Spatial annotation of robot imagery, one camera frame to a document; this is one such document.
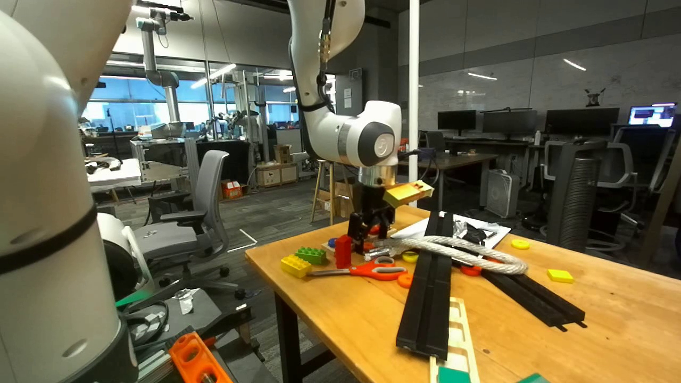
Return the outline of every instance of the gray floor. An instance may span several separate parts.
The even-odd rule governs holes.
[[[328,215],[325,213],[318,214],[315,223],[310,224],[309,221],[314,186],[313,180],[301,181],[292,185],[261,189],[260,192],[239,200],[221,202],[221,217],[231,241],[229,248],[240,247],[251,242],[239,229],[254,237],[261,245],[327,226]],[[522,216],[514,219],[499,219],[498,216],[488,211],[478,210],[476,207],[478,195],[479,188],[477,187],[456,186],[454,190],[445,192],[444,209],[476,219],[495,221],[511,227],[511,232],[514,234],[541,240],[540,234],[527,230],[520,225]],[[537,195],[521,193],[518,210],[523,213],[534,211],[537,207],[537,201]],[[143,225],[147,212],[147,204],[144,199],[138,198],[138,203],[135,205],[132,202],[124,201],[116,207],[118,217],[133,229]],[[436,203],[434,200],[422,200],[419,202],[419,206],[432,209]],[[673,230],[663,232],[661,250],[650,269],[660,274],[681,279],[681,262],[676,257],[673,247],[674,234]],[[267,367],[281,381],[273,293],[267,283],[245,260],[244,251],[245,249],[219,256],[212,262],[197,266],[195,270],[200,271],[205,268],[226,265],[231,269],[231,274],[226,280],[236,282],[249,290],[262,291],[249,300],[256,316],[252,323],[252,334],[262,345],[261,351],[267,359]],[[628,264],[625,253],[615,256],[602,255],[602,257],[614,262]],[[237,305],[229,293],[216,294],[212,292],[211,297],[222,309]],[[303,350],[319,342],[304,323],[300,323],[300,329],[300,341]],[[306,381],[356,382],[357,380],[342,364],[333,361],[316,371]]]

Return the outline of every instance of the computer monitor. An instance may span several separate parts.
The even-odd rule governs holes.
[[[485,133],[531,134],[536,129],[536,110],[500,110],[482,114],[482,131]]]
[[[561,109],[546,111],[547,134],[609,136],[610,124],[617,123],[619,108]]]
[[[449,112],[437,113],[437,129],[462,130],[475,129],[475,110],[452,110]]]
[[[651,106],[632,106],[629,110],[629,125],[660,125],[671,127],[676,114],[676,103],[667,102]]]

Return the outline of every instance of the white pipe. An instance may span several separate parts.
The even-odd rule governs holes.
[[[409,0],[409,150],[419,146],[419,0]],[[409,182],[416,181],[418,158],[409,156]],[[409,203],[416,206],[416,201]]]

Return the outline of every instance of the yellow lego brick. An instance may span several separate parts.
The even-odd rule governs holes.
[[[429,184],[423,181],[415,181],[386,190],[383,200],[396,208],[424,197],[430,197],[433,190]]]
[[[547,274],[549,276],[549,279],[551,279],[554,282],[563,282],[566,284],[575,283],[575,279],[572,278],[572,275],[570,275],[570,273],[568,273],[565,270],[548,269]]]
[[[281,269],[296,278],[303,278],[312,271],[312,265],[292,254],[281,259]]]

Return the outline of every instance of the white paper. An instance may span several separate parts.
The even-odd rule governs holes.
[[[473,218],[468,218],[464,217],[462,215],[457,215],[453,214],[453,218],[457,221],[464,221],[468,224],[473,225],[474,228],[480,228],[481,226],[485,225],[485,221],[480,221],[478,219],[473,219]],[[392,235],[392,238],[412,238],[412,239],[419,239],[423,238],[424,235],[426,234],[426,228],[428,227],[428,218],[423,219],[421,221],[418,221],[417,223],[407,226],[406,228],[398,231],[397,233]],[[485,234],[492,235],[491,231],[484,230]],[[486,239],[485,240],[485,247],[488,249],[493,249],[494,246],[498,245],[499,242],[506,236],[506,234],[511,232],[511,228],[507,228],[506,226],[499,226],[499,231],[496,233],[495,236],[492,238]]]

